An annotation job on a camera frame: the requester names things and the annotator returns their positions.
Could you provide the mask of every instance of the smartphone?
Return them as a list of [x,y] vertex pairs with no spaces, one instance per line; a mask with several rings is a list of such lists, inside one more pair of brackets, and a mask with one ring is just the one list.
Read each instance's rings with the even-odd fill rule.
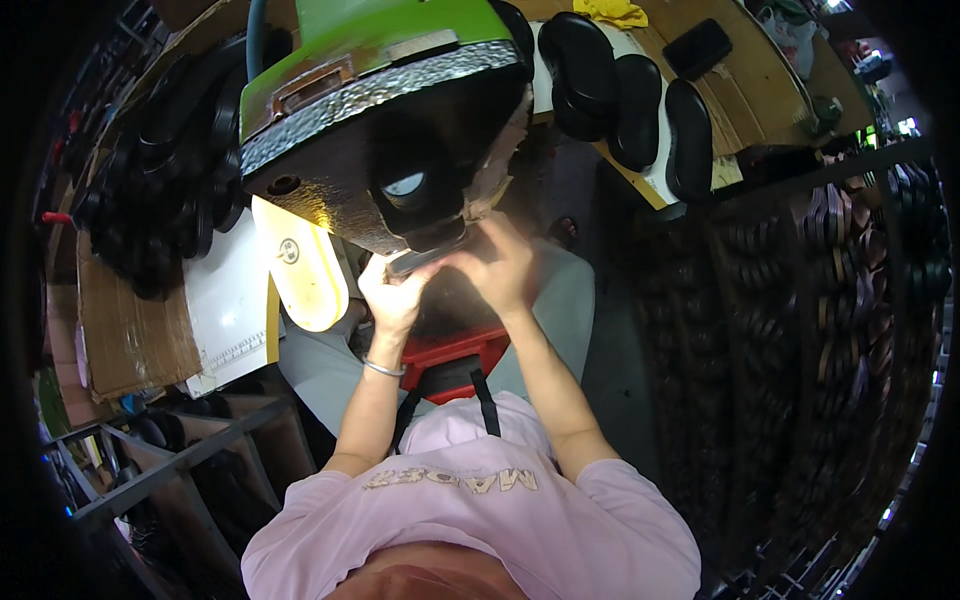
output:
[[700,79],[720,62],[733,44],[720,24],[704,19],[663,48],[663,57],[677,74],[689,82]]

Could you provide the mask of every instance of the woman's right hand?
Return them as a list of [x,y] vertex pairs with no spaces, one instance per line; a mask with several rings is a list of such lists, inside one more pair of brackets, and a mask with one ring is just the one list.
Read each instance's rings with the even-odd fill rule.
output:
[[502,212],[492,212],[477,226],[493,242],[497,259],[487,263],[469,252],[459,251],[442,259],[443,264],[466,275],[501,320],[517,310],[527,310],[523,291],[533,262],[533,249]]

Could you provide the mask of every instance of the blue hose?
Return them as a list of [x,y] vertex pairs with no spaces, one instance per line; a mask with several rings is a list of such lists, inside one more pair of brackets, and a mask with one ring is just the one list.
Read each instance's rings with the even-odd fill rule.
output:
[[251,0],[247,15],[247,82],[263,72],[263,29],[267,0]]

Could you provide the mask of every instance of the plastic bag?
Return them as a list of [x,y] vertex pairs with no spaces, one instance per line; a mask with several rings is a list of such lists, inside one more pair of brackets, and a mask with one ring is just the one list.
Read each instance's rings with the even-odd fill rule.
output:
[[817,24],[808,21],[803,25],[791,25],[783,15],[765,7],[757,16],[763,31],[780,47],[780,51],[797,71],[800,79],[810,79],[813,69],[813,37],[817,34]]

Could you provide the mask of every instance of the red handle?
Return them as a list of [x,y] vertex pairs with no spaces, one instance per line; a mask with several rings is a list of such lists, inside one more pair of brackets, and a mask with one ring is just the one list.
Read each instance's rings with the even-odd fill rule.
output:
[[40,220],[47,225],[55,225],[57,223],[61,225],[73,225],[73,221],[70,220],[70,215],[62,212],[44,212],[40,216]]

